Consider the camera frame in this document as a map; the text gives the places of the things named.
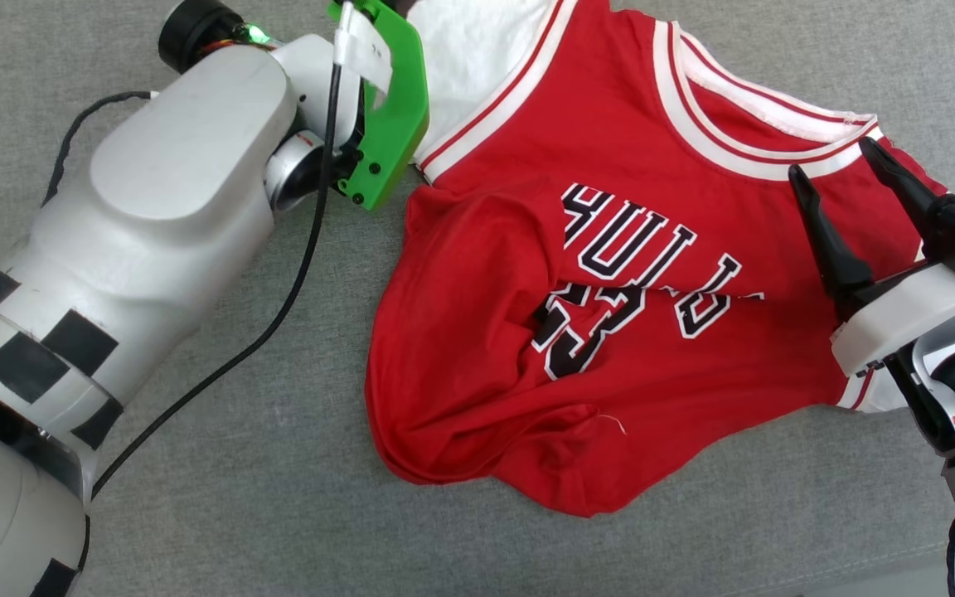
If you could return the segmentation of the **red and white basketball jersey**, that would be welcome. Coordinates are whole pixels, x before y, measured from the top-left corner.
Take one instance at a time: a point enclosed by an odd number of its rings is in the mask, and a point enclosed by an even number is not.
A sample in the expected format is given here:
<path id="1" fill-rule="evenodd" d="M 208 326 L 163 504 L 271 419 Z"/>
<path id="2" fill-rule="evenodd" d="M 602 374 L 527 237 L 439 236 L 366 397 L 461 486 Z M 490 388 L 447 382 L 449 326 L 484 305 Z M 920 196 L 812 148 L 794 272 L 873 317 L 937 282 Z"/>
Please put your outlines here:
<path id="1" fill-rule="evenodd" d="M 713 443 L 811 405 L 886 412 L 842 373 L 793 187 L 878 277 L 921 239 L 875 178 L 874 114 L 732 75 L 677 22 L 609 0 L 419 0 L 429 132 L 374 321 L 387 468 L 494 477 L 543 507 L 626 507 Z"/>

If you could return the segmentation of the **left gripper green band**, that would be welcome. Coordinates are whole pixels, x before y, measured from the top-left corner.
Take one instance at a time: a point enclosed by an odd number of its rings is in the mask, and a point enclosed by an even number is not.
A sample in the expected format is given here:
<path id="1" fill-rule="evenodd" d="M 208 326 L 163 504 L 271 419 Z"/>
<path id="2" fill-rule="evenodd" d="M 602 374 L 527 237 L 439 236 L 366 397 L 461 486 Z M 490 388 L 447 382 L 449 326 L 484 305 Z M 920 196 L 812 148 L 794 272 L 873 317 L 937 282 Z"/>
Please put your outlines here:
<path id="1" fill-rule="evenodd" d="M 307 35 L 280 41 L 222 0 L 181 0 L 160 31 L 158 53 L 177 73 L 228 46 L 266 51 L 287 72 L 297 114 L 265 169 L 273 209 L 295 207 L 318 189 L 322 175 L 334 192 L 375 208 L 400 181 L 427 133 L 429 92 L 419 34 L 397 12 L 395 0 L 328 0 L 337 24 L 345 2 L 374 22 L 393 56 L 393 79 L 379 109 L 374 107 L 375 88 L 334 64 L 334 38 Z"/>

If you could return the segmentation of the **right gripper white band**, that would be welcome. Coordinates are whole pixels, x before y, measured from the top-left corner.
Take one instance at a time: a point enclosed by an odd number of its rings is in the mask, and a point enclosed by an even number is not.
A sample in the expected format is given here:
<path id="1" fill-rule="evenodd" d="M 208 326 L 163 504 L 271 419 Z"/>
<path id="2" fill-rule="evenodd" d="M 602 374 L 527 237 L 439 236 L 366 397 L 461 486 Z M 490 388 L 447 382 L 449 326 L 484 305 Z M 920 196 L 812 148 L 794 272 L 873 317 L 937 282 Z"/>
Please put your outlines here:
<path id="1" fill-rule="evenodd" d="M 935 238 L 933 211 L 939 194 L 879 141 L 865 137 L 859 148 L 880 184 L 897 197 L 920 237 Z M 944 264 L 916 269 L 865 306 L 860 294 L 875 283 L 872 269 L 853 253 L 827 218 L 822 197 L 802 167 L 789 167 L 788 180 L 822 286 L 834 303 L 838 320 L 846 321 L 831 337 L 832 354 L 842 373 L 859 373 L 955 317 L 955 272 Z"/>

